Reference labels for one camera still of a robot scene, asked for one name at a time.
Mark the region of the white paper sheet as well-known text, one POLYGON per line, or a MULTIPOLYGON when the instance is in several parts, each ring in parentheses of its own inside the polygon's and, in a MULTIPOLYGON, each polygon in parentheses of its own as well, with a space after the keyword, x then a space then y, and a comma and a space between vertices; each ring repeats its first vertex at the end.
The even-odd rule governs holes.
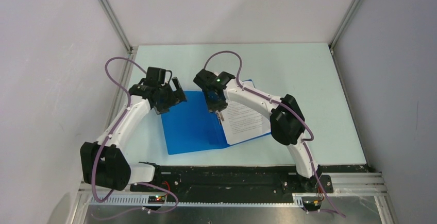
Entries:
POLYGON ((270 121, 255 110, 235 101, 217 115, 217 144, 229 147, 270 135, 270 121))

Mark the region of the blue plastic folder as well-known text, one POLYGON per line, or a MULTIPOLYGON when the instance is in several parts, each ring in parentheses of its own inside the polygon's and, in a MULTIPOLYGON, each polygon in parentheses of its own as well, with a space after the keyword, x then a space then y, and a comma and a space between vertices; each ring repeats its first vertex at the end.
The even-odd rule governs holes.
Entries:
POLYGON ((168 154, 227 148, 217 144, 217 115, 208 111, 203 92, 185 94, 187 102, 161 115, 168 154))

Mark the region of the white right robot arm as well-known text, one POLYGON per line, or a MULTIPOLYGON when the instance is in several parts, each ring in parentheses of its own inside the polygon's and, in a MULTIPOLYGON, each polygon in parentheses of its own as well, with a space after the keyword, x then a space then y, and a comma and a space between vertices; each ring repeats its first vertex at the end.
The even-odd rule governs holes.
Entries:
POLYGON ((271 136, 287 147, 295 162, 300 187, 306 192, 319 187, 321 173, 306 143, 314 135, 292 95, 279 97, 264 93, 228 72, 217 75, 202 69, 193 82, 202 90, 209 112, 223 111, 234 101, 268 118, 271 136))

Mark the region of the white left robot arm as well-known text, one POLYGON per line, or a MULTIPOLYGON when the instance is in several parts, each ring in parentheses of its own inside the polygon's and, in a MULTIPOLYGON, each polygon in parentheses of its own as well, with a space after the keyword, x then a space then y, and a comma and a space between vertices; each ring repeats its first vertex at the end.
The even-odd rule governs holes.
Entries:
POLYGON ((149 67, 146 76, 132 85, 127 100, 115 120, 95 142, 85 142, 80 148, 83 179, 92 187, 121 191, 130 184, 142 182, 150 191, 162 186, 158 166, 149 162, 129 162, 124 154, 140 121, 151 111, 160 115, 171 107, 187 101, 177 77, 170 70, 149 67))

